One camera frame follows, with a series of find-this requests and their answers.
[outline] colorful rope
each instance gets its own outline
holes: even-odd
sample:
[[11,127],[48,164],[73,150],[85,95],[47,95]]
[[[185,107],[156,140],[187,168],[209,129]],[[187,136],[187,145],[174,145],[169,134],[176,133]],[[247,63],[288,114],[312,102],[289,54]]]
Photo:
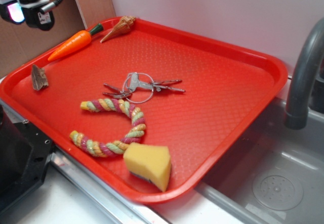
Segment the colorful rope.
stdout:
[[139,107],[130,104],[122,99],[98,99],[92,101],[83,101],[81,109],[91,112],[116,111],[123,113],[132,120],[132,129],[121,140],[115,140],[110,143],[101,143],[89,139],[82,133],[72,131],[70,138],[73,143],[83,151],[94,157],[115,157],[122,155],[132,142],[139,143],[146,129],[144,113]]

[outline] toy carrot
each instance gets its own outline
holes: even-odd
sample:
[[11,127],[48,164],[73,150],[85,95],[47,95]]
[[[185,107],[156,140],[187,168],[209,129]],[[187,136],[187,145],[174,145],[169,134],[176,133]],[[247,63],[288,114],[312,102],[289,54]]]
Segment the toy carrot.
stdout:
[[89,43],[91,43],[91,36],[101,32],[103,30],[102,24],[98,24],[90,31],[81,30],[66,40],[58,49],[56,49],[48,58],[49,61],[54,61],[58,58],[62,58],[68,54],[71,54]]

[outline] gray faucet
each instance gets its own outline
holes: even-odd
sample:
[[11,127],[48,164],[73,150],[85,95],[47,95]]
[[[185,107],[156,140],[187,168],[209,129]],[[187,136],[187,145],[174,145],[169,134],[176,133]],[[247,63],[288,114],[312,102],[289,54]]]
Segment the gray faucet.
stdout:
[[285,109],[285,125],[306,126],[308,107],[324,113],[324,18],[319,20],[302,48],[291,81]]

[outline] conch shell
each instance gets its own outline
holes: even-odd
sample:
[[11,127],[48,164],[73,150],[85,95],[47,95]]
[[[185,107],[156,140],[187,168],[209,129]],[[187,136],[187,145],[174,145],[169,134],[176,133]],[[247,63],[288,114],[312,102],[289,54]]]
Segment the conch shell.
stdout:
[[116,35],[126,34],[131,31],[131,26],[134,25],[136,17],[134,16],[123,16],[119,22],[113,27],[110,33],[108,33],[100,43],[103,43],[106,40],[111,39]]

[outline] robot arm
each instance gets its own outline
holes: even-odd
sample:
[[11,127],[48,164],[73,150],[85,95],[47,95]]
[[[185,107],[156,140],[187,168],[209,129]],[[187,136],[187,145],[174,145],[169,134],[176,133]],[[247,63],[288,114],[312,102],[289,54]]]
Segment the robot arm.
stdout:
[[1,17],[14,24],[26,22],[29,27],[50,30],[54,26],[52,9],[62,0],[0,0]]

